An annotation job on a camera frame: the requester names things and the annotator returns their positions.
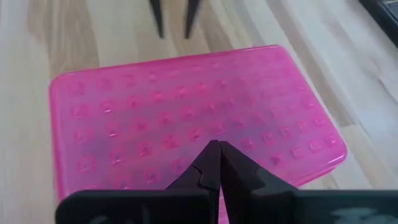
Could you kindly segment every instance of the light wood surface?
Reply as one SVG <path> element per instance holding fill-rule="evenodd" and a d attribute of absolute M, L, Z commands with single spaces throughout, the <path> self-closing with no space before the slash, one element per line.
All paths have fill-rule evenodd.
<path fill-rule="evenodd" d="M 398 188 L 398 49 L 357 0 L 0 0 L 0 223 L 53 223 L 48 87 L 62 72 L 280 44 L 339 127 L 344 164 L 305 189 Z"/>

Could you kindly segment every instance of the translucent plastic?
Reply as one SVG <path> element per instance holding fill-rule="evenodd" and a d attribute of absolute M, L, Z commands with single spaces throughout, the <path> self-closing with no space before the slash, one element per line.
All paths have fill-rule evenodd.
<path fill-rule="evenodd" d="M 64 74 L 50 104 L 59 199 L 81 189 L 164 189 L 212 139 L 296 186 L 346 155 L 279 46 Z"/>

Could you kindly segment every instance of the wooden floor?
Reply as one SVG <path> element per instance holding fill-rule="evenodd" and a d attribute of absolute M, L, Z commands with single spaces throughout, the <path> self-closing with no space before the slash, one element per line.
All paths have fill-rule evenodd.
<path fill-rule="evenodd" d="M 62 72 L 280 44 L 339 127 L 344 164 L 306 189 L 398 188 L 398 49 L 357 0 L 0 0 L 0 223 L 53 223 L 48 87 Z"/>

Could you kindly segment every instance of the black object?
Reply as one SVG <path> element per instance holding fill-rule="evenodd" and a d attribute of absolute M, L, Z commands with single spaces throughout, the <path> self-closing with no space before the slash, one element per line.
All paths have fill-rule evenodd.
<path fill-rule="evenodd" d="M 398 191 L 298 190 L 225 141 L 212 140 L 165 190 L 86 190 L 58 206 L 57 224 L 398 222 Z"/>
<path fill-rule="evenodd" d="M 155 17 L 157 24 L 157 31 L 160 38 L 164 37 L 163 30 L 163 15 L 162 15 L 162 5 L 160 0 L 149 0 L 150 6 L 152 7 L 152 12 Z M 185 16 L 185 33 L 184 36 L 188 39 L 191 35 L 193 22 L 195 21 L 195 16 L 198 12 L 201 0 L 188 0 L 187 14 Z"/>
<path fill-rule="evenodd" d="M 398 1 L 359 0 L 398 47 Z"/>

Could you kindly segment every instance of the pink silicone mat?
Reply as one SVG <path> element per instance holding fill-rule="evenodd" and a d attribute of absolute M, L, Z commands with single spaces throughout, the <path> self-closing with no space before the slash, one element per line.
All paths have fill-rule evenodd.
<path fill-rule="evenodd" d="M 64 74 L 50 104 L 59 199 L 81 189 L 164 189 L 212 139 L 296 186 L 346 155 L 279 46 Z"/>

